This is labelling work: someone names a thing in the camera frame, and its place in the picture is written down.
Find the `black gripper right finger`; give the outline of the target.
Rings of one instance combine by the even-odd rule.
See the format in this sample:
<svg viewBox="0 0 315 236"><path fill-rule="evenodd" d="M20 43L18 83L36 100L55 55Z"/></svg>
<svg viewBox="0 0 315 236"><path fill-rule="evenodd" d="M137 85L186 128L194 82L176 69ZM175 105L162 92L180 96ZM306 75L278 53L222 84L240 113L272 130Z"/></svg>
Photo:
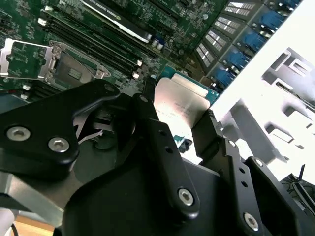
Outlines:
<svg viewBox="0 0 315 236"><path fill-rule="evenodd" d="M305 235L304 212L260 159L242 161L211 110L191 131L201 165L217 172L226 184L222 200L232 222L223 228L225 235Z"/></svg>

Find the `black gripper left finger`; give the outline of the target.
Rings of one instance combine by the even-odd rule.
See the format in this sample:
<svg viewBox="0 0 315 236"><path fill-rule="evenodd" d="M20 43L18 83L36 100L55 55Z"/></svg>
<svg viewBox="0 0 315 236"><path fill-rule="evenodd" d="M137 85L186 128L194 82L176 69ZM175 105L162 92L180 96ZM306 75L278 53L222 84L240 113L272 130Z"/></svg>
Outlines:
<svg viewBox="0 0 315 236"><path fill-rule="evenodd" d="M0 169L38 179L60 180L71 172L79 155L83 121L99 107L115 102L119 90L96 79L31 104L5 112L0 117ZM151 100L135 94L126 107L128 117L149 143L170 207L186 219L199 213L199 199L167 124L160 122ZM172 167L183 172L175 175Z"/></svg>

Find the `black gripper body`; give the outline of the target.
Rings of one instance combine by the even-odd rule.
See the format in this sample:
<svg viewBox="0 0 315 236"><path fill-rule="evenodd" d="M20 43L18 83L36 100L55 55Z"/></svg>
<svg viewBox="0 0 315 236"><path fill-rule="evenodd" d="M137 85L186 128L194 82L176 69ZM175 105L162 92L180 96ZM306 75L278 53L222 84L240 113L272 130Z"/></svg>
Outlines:
<svg viewBox="0 0 315 236"><path fill-rule="evenodd" d="M217 173L183 160L199 199L199 213L186 219L163 196L154 159L124 163L79 188L67 203L63 236L225 236L231 226Z"/></svg>

